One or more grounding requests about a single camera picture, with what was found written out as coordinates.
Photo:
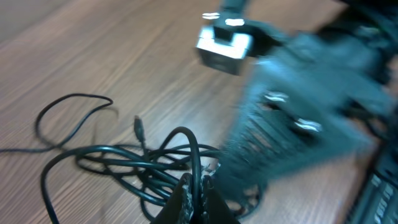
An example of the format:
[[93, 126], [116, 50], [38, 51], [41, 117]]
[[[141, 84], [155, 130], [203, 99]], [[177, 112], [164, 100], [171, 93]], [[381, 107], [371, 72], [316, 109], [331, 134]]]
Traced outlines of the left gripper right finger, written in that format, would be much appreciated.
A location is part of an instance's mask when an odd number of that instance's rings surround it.
[[240, 224], [215, 189], [213, 179], [209, 175], [203, 176], [201, 191], [201, 220], [203, 224]]

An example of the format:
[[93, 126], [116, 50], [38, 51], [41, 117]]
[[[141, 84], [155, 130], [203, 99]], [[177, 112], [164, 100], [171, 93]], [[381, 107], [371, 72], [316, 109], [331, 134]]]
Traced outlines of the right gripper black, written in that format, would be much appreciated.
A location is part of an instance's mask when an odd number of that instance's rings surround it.
[[386, 118], [395, 41], [370, 24], [338, 22], [268, 42], [253, 70], [248, 113], [266, 118]]

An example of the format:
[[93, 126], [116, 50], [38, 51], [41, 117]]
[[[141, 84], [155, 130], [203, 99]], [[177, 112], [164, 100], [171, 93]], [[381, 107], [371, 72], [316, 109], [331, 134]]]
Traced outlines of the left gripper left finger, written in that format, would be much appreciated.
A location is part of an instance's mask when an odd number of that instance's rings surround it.
[[193, 213], [192, 175], [185, 173], [151, 224], [189, 224]]

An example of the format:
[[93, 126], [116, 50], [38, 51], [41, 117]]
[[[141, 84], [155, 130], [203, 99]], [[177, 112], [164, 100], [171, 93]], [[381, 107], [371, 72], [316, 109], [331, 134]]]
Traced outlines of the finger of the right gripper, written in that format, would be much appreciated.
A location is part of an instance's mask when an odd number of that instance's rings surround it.
[[371, 145], [343, 114], [346, 87], [316, 65], [265, 57], [255, 65], [223, 146], [215, 185], [228, 199]]

